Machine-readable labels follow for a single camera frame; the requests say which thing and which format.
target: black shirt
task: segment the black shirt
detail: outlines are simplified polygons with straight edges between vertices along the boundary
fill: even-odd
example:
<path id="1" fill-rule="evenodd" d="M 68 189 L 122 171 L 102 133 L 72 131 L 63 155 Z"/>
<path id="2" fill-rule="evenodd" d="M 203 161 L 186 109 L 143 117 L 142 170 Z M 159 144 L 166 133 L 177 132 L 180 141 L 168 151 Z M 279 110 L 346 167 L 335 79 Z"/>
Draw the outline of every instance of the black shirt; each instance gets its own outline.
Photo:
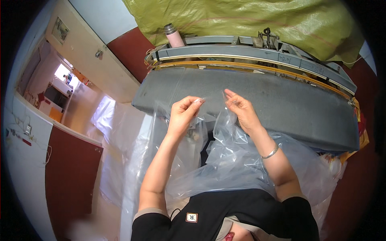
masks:
<path id="1" fill-rule="evenodd" d="M 187 213 L 197 214 L 188 222 Z M 318 227 L 308 201 L 291 197 L 275 200 L 261 189 L 204 192 L 190 198 L 173 221 L 159 213 L 146 213 L 133 222 L 132 241 L 216 240 L 225 217 L 261 228 L 268 234 L 292 240 L 319 240 Z"/>

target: yellow strip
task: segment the yellow strip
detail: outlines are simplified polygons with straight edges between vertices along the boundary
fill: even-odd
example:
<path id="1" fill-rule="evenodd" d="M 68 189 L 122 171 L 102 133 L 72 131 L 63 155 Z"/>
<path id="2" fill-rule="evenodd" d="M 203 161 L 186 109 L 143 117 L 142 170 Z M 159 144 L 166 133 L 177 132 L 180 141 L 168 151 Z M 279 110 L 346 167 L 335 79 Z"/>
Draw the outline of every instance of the yellow strip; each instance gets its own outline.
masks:
<path id="1" fill-rule="evenodd" d="M 265 69 L 265 70 L 268 70 L 268 71 L 274 71 L 274 72 L 279 72 L 279 73 L 282 73 L 282 74 L 288 74 L 288 75 L 295 76 L 295 77 L 298 77 L 298 78 L 301 78 L 301 79 L 305 79 L 305 80 L 310 81 L 310 82 L 312 82 L 314 84 L 318 84 L 320 86 L 323 86 L 324 88 L 332 90 L 332 91 L 336 92 L 337 94 L 343 96 L 344 98 L 350 100 L 350 97 L 348 95 L 346 95 L 345 93 L 341 92 L 340 90 L 332 88 L 331 86 L 329 86 L 329 85 L 327 85 L 327 84 L 325 84 L 323 82 L 317 81 L 315 79 L 312 79 L 310 77 L 307 77 L 307 76 L 304 76 L 304 75 L 300 75 L 300 74 L 297 74 L 297 73 L 293 73 L 293 72 L 289 72 L 289 71 L 286 71 L 286 70 L 277 69 L 277 68 L 273 68 L 273 67 L 257 65 L 257 64 L 247 64 L 247 63 L 227 62 L 227 61 L 183 61 L 183 62 L 163 63 L 163 64 L 160 64 L 158 66 L 165 67 L 165 66 L 173 66 L 173 65 L 191 65 L 191 64 L 197 64 L 197 65 L 200 65 L 200 64 L 216 64 L 216 65 L 227 65 L 227 66 L 231 65 L 231 66 L 248 67 L 248 68 L 255 68 L 255 69 Z"/>

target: door knob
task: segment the door knob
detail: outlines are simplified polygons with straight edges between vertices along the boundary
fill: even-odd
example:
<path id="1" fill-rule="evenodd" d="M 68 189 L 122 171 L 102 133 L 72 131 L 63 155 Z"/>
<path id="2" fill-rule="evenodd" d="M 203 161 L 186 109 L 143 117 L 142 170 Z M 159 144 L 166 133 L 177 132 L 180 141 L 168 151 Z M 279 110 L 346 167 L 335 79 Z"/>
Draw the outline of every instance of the door knob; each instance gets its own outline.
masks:
<path id="1" fill-rule="evenodd" d="M 103 54 L 103 51 L 98 49 L 98 51 L 95 53 L 95 57 L 99 58 L 100 56 L 102 56 L 102 54 Z"/>

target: bottle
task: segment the bottle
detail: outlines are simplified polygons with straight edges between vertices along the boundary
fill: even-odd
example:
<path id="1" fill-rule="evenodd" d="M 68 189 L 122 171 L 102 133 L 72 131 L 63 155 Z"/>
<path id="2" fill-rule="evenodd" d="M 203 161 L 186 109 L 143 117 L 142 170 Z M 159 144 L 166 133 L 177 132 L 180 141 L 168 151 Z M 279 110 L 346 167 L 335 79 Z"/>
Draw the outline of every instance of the bottle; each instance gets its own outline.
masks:
<path id="1" fill-rule="evenodd" d="M 173 24 L 165 25 L 164 30 L 172 48 L 185 46 L 181 36 L 179 35 L 179 32 L 177 31 L 176 27 L 173 26 Z"/>

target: gray fabric surface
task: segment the gray fabric surface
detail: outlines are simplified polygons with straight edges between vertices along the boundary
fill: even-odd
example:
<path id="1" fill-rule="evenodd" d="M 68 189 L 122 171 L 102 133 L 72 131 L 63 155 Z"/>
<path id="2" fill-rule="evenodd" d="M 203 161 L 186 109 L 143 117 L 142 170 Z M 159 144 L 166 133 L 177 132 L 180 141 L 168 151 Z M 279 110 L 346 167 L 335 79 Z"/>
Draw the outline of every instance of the gray fabric surface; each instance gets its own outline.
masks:
<path id="1" fill-rule="evenodd" d="M 155 101 L 171 106 L 187 95 L 205 97 L 201 112 L 217 116 L 229 88 L 252 102 L 262 125 L 306 145 L 331 151 L 359 149 L 354 109 L 346 99 L 271 74 L 174 67 L 151 71 L 132 105 L 153 113 Z"/>

